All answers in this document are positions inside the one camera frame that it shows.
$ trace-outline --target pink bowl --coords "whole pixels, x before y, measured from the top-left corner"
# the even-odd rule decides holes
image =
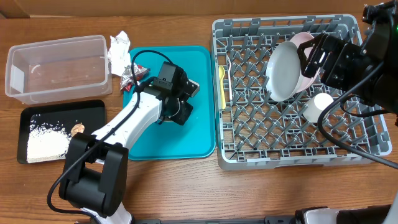
[[[307,32],[301,32],[301,33],[294,35],[294,37],[292,37],[290,41],[293,42],[293,44],[295,44],[297,47],[299,47],[300,44],[307,42],[309,40],[312,40],[312,39],[313,39],[313,36],[311,34],[309,34]],[[312,47],[304,49],[304,54],[305,54],[305,56],[307,56],[307,58],[308,58],[308,56],[310,56],[311,50],[312,50]],[[312,83],[315,82],[315,79],[318,75],[319,75],[319,70],[317,71],[317,73],[315,74],[315,76],[313,78],[304,77],[303,82],[301,83],[300,87],[297,90],[297,93],[309,88],[312,85]]]

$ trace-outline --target foil wrapper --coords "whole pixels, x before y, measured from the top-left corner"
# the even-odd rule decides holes
[[[148,68],[144,68],[134,63],[134,74],[136,74],[137,80],[141,80],[148,72]],[[132,79],[131,65],[128,65],[124,70],[122,76],[120,77],[120,90],[125,89],[127,91],[130,91],[130,88],[133,85],[134,80]]]

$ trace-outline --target gray dish rack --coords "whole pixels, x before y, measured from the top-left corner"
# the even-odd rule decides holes
[[[305,102],[320,92],[334,99],[341,91],[320,83],[319,77],[307,90],[284,102],[270,99],[266,90],[267,61],[279,43],[299,32],[316,36],[322,32],[360,45],[358,23],[352,15],[219,19],[213,23],[211,59],[216,102],[218,164],[224,170],[273,169],[280,166],[340,166],[371,161],[336,147],[323,137],[302,113]],[[226,108],[221,109],[218,66],[230,58],[232,99],[228,76],[223,79]],[[353,98],[348,111],[379,110],[359,104]],[[324,120],[325,129],[357,150],[378,156],[391,153],[392,145],[382,115],[357,118],[334,108]]]

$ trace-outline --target crumpled wrapper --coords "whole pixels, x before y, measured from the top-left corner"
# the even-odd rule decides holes
[[[111,47],[108,51],[108,59],[111,63],[111,73],[121,76],[124,68],[131,64],[129,54],[130,40],[122,31],[116,37],[111,36]]]
[[[148,68],[144,68],[134,63],[134,74],[136,74],[137,81],[141,80],[148,72]],[[125,89],[126,91],[130,91],[130,88],[133,85],[134,80],[132,79],[131,65],[128,65],[120,77],[120,90]]]

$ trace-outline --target cardboard box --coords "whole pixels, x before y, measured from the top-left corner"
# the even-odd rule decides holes
[[[362,12],[381,0],[2,0],[30,16],[158,16]]]

